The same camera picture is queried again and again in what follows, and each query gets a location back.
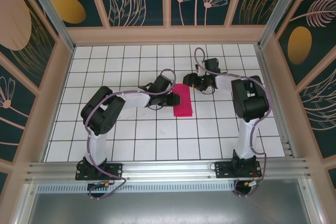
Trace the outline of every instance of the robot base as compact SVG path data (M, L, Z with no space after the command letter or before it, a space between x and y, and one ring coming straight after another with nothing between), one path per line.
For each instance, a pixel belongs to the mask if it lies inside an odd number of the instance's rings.
M256 159L256 156L240 159L233 151L231 161L215 162L216 178L253 178L252 171L261 177L260 163Z
M112 175L122 176L122 164L107 164L105 159L98 167ZM77 164L76 168L75 180L109 180L109 176L98 171L85 157L82 164Z

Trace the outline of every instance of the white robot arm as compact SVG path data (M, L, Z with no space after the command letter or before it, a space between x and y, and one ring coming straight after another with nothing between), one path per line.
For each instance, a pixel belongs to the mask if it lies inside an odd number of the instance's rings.
M165 91L172 82L163 75L159 75L154 83L148 83L146 86L139 88L149 93L160 93ZM95 95L90 99L86 106L81 111L81 117L85 124L89 114L93 108L97 106L106 96L115 93L108 87L101 87ZM152 105L159 106L176 106L180 103L180 97L177 94L165 93L159 95L149 95L143 92L134 93L121 93L109 98L103 105L107 106L105 109L98 108L92 115L88 122L88 129L90 131L90 153L96 165L101 165L106 162L105 149L106 139L108 132L114 126L121 110L136 108L136 107L149 107ZM86 152L84 163L93 165Z
M239 136L237 145L233 151L230 164L225 164L221 170L231 169L232 173L225 172L228 177L247 177L250 170L260 170L255 153L251 147L255 145L259 125L258 120L264 117L269 109L269 103L264 90L252 80L239 79L227 75L207 74L204 69L212 73L220 73L216 58L204 60L202 68L196 65L198 73L187 74L183 83L199 91L205 91L208 87L225 90L233 95L233 104L236 115L239 117ZM250 77L261 83L258 76Z

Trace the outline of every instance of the pink sponge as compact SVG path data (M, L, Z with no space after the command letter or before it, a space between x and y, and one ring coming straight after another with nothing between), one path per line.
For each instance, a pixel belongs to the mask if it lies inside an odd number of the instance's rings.
M180 105L174 107L174 116L193 116L189 86L176 84L173 93L178 94L181 98Z

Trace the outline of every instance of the white tile floor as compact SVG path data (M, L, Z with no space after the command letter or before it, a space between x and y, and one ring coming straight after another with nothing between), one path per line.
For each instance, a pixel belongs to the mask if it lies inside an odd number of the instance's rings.
M102 85L112 90L137 89L153 82L164 68L174 69L177 83L182 83L183 77L195 70L191 55L196 47L202 47L209 58L216 57L222 71L262 78L253 45L77 47L45 160L82 159L87 133L80 111ZM191 89L191 98L190 118L174 117L172 108L122 111L108 134L108 160L231 158L238 137L231 94L216 90L205 95ZM261 123L255 148L265 150L268 157L284 156L274 118Z

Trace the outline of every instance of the robotic arm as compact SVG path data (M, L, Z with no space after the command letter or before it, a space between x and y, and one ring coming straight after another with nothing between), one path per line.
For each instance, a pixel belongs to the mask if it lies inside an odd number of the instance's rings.
M82 162L77 165L76 180L103 180L108 176L99 172L94 164L105 172L111 172L117 176L121 176L122 164L107 164L105 155L106 139L108 132L115 125L117 118L122 110L136 107L158 106L176 106L180 104L180 96L178 94L164 93L169 86L172 85L170 79L164 75L159 75L153 83L148 83L139 88L145 92L125 92L116 94L107 99L102 105L106 108L98 107L88 122L90 131L90 156L86 152ZM101 87L90 101L81 111L83 122L87 121L89 115L94 108L107 96L112 95L113 91L106 86Z
M269 103L264 90L251 80L242 80L230 76L207 74L203 68L210 72L220 73L216 58L204 60L200 68L196 65L198 73L187 74L183 83L199 91L205 91L208 87L231 92L235 113L239 117L239 137L233 151L231 164L225 164L219 169L225 171L222 177L250 177L250 170L255 170L261 176L259 163L255 153L250 147L250 136L253 132L252 146L255 145L259 125L255 123L264 117L269 109ZM258 76L251 78L261 83Z

